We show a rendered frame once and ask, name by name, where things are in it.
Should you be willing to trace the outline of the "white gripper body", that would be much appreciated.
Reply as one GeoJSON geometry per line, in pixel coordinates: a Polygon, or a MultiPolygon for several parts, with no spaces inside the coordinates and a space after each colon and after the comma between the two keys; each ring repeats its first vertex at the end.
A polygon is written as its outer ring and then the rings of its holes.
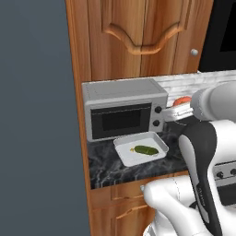
{"type": "Polygon", "coordinates": [[[161,111],[165,122],[179,121],[193,115],[193,108],[189,102],[173,106],[161,111]]]}

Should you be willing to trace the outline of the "green cucumber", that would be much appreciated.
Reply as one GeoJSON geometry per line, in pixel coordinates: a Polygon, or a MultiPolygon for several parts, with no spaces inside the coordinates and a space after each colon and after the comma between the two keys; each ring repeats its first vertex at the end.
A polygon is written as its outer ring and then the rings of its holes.
{"type": "Polygon", "coordinates": [[[148,146],[135,146],[135,152],[149,156],[157,155],[159,153],[156,148],[148,146]]]}

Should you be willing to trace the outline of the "white tupperware container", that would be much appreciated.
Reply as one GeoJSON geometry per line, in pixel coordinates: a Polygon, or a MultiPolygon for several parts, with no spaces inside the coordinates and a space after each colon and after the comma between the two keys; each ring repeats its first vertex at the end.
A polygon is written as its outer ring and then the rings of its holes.
{"type": "Polygon", "coordinates": [[[113,141],[115,150],[125,167],[133,167],[135,165],[151,162],[157,159],[166,157],[169,147],[155,132],[145,132],[130,136],[123,136],[116,138],[113,141]],[[130,148],[135,146],[148,146],[156,148],[159,153],[157,155],[149,156],[131,152],[130,148]]]}

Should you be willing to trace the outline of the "orange red food item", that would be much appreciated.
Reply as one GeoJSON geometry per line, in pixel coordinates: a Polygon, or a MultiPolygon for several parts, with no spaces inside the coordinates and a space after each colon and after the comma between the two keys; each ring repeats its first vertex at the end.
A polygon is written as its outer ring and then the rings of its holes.
{"type": "Polygon", "coordinates": [[[174,103],[172,104],[172,106],[181,105],[181,104],[190,102],[191,100],[192,100],[192,98],[189,97],[189,96],[180,97],[179,99],[177,99],[177,100],[174,101],[174,103]]]}

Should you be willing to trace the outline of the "dark toaster oven door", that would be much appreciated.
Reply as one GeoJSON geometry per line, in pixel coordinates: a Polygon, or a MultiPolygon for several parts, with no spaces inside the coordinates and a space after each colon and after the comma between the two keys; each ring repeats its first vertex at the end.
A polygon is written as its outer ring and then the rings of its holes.
{"type": "Polygon", "coordinates": [[[108,138],[146,132],[151,104],[94,109],[91,111],[92,138],[108,138]]]}

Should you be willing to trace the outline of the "grey toaster oven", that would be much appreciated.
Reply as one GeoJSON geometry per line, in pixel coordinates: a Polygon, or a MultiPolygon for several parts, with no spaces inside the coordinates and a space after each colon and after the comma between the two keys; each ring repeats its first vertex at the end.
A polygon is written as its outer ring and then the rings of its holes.
{"type": "Polygon", "coordinates": [[[162,131],[164,120],[161,113],[155,113],[155,108],[166,108],[168,93],[153,78],[121,79],[111,81],[86,82],[82,84],[87,140],[89,142],[114,139],[118,136],[93,139],[91,126],[91,111],[119,106],[151,104],[148,131],[162,131]],[[159,120],[159,126],[153,122],[159,120]]]}

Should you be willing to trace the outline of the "wooden cupboard door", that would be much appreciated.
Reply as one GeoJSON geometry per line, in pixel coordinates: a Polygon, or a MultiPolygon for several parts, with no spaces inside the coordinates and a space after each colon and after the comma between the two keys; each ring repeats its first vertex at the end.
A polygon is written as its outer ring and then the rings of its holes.
{"type": "Polygon", "coordinates": [[[140,75],[197,71],[214,0],[146,0],[140,75]],[[191,50],[198,51],[197,56],[191,50]]]}
{"type": "Polygon", "coordinates": [[[140,46],[146,0],[88,0],[88,22],[92,80],[138,77],[141,56],[128,52],[124,42],[107,33],[120,28],[140,46]]]}
{"type": "Polygon", "coordinates": [[[91,236],[143,236],[155,216],[148,205],[124,204],[93,211],[91,236]]]}

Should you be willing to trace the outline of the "silver stove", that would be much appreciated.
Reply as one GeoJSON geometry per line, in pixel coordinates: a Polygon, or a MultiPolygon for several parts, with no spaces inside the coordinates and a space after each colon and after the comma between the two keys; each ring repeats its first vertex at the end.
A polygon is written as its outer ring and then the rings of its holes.
{"type": "Polygon", "coordinates": [[[230,174],[232,169],[236,169],[236,161],[216,164],[213,173],[221,204],[225,207],[236,208],[236,176],[230,174]],[[223,172],[223,179],[216,176],[219,171],[223,172]]]}

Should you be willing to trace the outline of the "black range hood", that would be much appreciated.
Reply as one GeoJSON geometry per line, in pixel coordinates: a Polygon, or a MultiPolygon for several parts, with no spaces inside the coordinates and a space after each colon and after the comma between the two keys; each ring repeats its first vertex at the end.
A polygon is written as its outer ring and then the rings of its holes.
{"type": "Polygon", "coordinates": [[[214,0],[198,70],[236,69],[236,0],[214,0]]]}

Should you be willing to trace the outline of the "wooden drawer front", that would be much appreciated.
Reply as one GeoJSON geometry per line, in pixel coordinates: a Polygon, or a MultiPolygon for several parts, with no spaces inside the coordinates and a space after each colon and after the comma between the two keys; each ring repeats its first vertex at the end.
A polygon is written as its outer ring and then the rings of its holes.
{"type": "Polygon", "coordinates": [[[103,188],[93,189],[91,191],[91,205],[93,209],[100,209],[115,205],[125,204],[131,201],[142,200],[143,194],[140,186],[146,183],[166,179],[170,177],[187,175],[188,171],[179,171],[157,177],[146,178],[143,180],[129,183],[120,183],[103,188]]]}

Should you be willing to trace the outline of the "wooden lower cupboard door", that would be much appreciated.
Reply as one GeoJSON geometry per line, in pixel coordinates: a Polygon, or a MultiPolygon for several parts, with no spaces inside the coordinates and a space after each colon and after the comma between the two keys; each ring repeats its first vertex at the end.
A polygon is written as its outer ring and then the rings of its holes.
{"type": "Polygon", "coordinates": [[[148,205],[124,204],[93,211],[91,236],[143,236],[155,216],[148,205]]]}

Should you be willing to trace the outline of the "dark grey fridge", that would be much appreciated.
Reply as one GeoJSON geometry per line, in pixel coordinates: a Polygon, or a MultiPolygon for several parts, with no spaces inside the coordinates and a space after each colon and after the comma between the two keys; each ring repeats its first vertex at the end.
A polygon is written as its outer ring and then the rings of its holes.
{"type": "Polygon", "coordinates": [[[0,236],[90,236],[65,0],[0,0],[0,236]]]}

